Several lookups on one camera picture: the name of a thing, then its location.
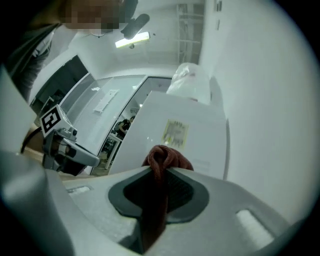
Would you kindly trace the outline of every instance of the ceiling light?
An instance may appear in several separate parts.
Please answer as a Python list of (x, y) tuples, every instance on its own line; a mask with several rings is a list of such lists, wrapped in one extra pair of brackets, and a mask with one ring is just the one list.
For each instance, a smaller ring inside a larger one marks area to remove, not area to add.
[(127, 46), (129, 44), (137, 43), (137, 42), (140, 42), (140, 41), (145, 41), (145, 40), (148, 40), (148, 39), (150, 39), (149, 32), (143, 32), (143, 33), (136, 34), (135, 37), (130, 39), (130, 40), (127, 40), (125, 38), (121, 39), (121, 40), (115, 42), (115, 46), (117, 48), (120, 48), (120, 47), (123, 47), (123, 46)]

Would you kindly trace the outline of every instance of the ceiling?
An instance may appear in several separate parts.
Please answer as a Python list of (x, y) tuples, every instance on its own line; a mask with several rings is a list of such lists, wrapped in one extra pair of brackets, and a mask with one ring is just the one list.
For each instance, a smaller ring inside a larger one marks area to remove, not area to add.
[(115, 42), (123, 39), (120, 31), (97, 37), (81, 32), (74, 35), (62, 27), (53, 37), (53, 51), (48, 61), (61, 54), (67, 45), (96, 79), (123, 67), (198, 63), (204, 0), (139, 0), (134, 18), (143, 13), (150, 16), (150, 21), (141, 32), (149, 32), (150, 40), (136, 43), (134, 49), (116, 48)]

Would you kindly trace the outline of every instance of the white plastic bag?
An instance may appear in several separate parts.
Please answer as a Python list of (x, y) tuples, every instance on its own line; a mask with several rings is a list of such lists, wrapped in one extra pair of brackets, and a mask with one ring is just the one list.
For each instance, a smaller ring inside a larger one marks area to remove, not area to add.
[(211, 102), (209, 77), (202, 67), (193, 63), (183, 63), (178, 67), (166, 93), (206, 105)]

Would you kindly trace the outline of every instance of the gray shirt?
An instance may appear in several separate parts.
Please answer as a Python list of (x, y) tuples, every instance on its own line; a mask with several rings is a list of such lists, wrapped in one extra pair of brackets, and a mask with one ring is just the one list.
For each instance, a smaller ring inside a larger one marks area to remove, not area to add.
[(37, 46), (59, 26), (60, 24), (52, 24), (25, 32), (18, 42), (19, 46), (4, 62), (12, 81), (26, 101), (29, 100), (34, 81), (49, 55), (50, 45), (39, 55), (35, 56), (34, 52)]

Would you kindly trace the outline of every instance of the person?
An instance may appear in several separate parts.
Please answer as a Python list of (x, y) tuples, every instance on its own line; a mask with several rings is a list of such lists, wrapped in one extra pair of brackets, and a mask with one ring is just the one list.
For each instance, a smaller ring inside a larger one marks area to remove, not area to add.
[[(138, 0), (42, 1), (41, 10), (26, 25), (26, 31), (11, 46), (13, 49), (4, 60), (22, 97), (28, 102), (33, 83), (49, 55), (53, 33), (59, 26), (73, 30), (118, 29), (119, 23), (133, 16), (137, 3)], [(27, 136), (37, 128), (33, 124)], [(38, 133), (27, 146), (42, 152), (43, 140)]]
[(129, 120), (124, 119), (119, 125), (117, 129), (117, 137), (121, 140), (123, 140), (132, 124), (134, 121), (135, 117), (131, 117)]

